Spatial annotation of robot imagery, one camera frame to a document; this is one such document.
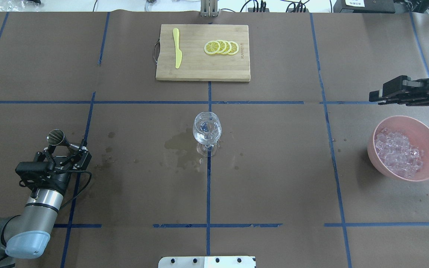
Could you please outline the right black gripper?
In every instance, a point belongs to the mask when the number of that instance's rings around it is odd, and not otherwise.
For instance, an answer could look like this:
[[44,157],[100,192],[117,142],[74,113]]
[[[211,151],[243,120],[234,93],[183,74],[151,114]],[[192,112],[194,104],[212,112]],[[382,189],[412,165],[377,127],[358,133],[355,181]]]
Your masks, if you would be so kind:
[[429,78],[412,80],[400,75],[383,84],[379,90],[369,92],[368,100],[378,105],[429,106]]

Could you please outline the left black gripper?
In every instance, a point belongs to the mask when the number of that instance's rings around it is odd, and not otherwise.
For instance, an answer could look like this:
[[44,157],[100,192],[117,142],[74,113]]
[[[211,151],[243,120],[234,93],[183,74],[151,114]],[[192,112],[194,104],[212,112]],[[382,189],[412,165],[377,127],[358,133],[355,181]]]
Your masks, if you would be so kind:
[[32,179],[32,190],[45,188],[65,194],[71,176],[85,173],[89,175],[89,178],[77,192],[81,194],[92,180],[92,173],[87,171],[92,155],[87,151],[86,142],[86,140],[82,140],[81,144],[72,144],[68,140],[64,140],[64,146],[68,149],[68,156],[53,156],[56,146],[48,146],[43,151],[38,151],[36,162],[49,162],[48,173],[46,176]]

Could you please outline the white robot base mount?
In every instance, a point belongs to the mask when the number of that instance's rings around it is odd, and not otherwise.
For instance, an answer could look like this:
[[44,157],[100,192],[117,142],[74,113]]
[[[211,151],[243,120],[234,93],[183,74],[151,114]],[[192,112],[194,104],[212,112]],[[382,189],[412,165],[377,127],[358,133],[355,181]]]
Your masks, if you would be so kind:
[[256,268],[254,256],[167,256],[159,268]]

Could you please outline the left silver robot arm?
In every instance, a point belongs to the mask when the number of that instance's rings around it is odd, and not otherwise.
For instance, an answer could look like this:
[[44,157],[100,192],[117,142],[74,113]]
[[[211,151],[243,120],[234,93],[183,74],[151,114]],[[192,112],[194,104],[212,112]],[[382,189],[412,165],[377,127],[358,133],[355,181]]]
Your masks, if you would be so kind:
[[0,268],[13,268],[17,259],[39,258],[45,251],[73,174],[86,173],[92,158],[87,140],[72,144],[48,138],[49,146],[34,160],[15,168],[19,186],[30,190],[20,215],[0,217]]

